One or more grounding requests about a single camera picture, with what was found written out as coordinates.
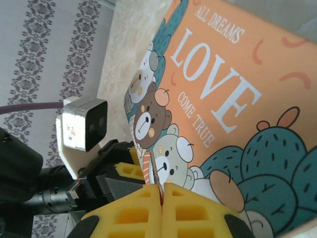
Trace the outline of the orange bear print tin box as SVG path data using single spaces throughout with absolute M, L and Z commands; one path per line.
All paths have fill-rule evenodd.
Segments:
M 256 238 L 317 218 L 317 44 L 225 0 L 174 0 L 124 109 L 146 184 L 238 212 Z

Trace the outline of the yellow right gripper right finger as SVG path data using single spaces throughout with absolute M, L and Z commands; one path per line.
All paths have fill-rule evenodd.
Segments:
M 162 238 L 255 238 L 239 214 L 173 183 L 164 184 Z

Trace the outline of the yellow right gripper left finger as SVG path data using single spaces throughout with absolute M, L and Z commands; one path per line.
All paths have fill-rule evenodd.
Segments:
M 157 184 L 97 208 L 67 238 L 161 238 L 161 194 Z

